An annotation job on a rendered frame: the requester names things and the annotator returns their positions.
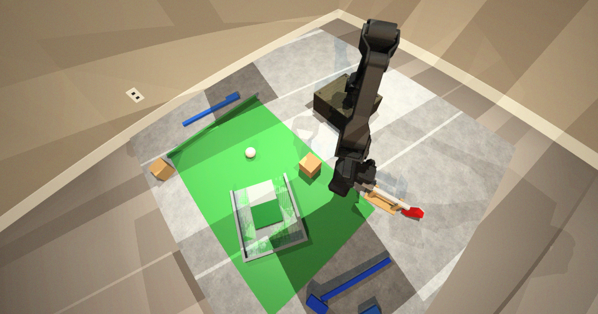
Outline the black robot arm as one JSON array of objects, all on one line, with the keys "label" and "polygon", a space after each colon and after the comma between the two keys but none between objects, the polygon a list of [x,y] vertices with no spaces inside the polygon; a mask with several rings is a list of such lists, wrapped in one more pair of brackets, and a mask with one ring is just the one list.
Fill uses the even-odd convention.
[{"label": "black robot arm", "polygon": [[[347,79],[343,104],[353,109],[340,129],[332,184],[345,189],[353,188],[357,180],[371,184],[376,174],[375,159],[367,159],[371,144],[368,120],[371,116],[383,72],[400,44],[401,30],[397,23],[368,19],[363,23],[358,49],[361,61],[356,72]],[[359,154],[360,150],[362,154]],[[358,162],[358,163],[357,163]],[[356,165],[357,163],[357,165]]]}]

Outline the white ball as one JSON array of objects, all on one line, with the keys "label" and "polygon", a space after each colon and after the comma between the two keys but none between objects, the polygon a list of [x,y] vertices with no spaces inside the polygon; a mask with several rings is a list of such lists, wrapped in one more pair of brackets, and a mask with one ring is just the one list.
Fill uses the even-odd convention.
[{"label": "white ball", "polygon": [[253,158],[256,155],[256,149],[254,149],[252,147],[248,147],[245,150],[245,154],[248,158]]}]

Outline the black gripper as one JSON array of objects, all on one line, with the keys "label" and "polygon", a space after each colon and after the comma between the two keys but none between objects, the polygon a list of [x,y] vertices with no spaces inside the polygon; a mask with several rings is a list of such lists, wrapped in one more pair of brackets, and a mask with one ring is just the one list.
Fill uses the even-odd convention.
[{"label": "black gripper", "polygon": [[[363,150],[362,150],[362,151],[360,151],[360,150],[357,150],[357,152],[358,152],[359,154],[362,154]],[[340,195],[340,196],[342,196],[342,197],[346,197],[346,195],[347,195],[348,191],[350,190],[350,189],[340,188],[340,187],[337,187],[337,186],[333,185],[333,184],[332,184],[332,180],[329,182],[329,184],[327,185],[327,187],[328,187],[328,189],[329,189],[330,191],[332,191],[332,192],[334,192],[334,193],[336,193],[337,195]]]}]

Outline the green putting mat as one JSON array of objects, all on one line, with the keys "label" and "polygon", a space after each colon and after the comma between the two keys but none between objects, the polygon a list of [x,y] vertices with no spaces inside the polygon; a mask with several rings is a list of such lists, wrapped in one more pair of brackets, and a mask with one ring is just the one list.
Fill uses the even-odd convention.
[{"label": "green putting mat", "polygon": [[[248,158],[245,150],[256,149]],[[311,152],[322,161],[312,177],[299,169]],[[350,188],[327,187],[334,170],[257,99],[171,158],[212,232],[268,314],[276,314],[341,248],[375,210]],[[283,173],[308,240],[243,263],[230,191],[273,180],[282,210]],[[280,186],[278,186],[280,177]],[[281,192],[283,191],[283,192]]]}]

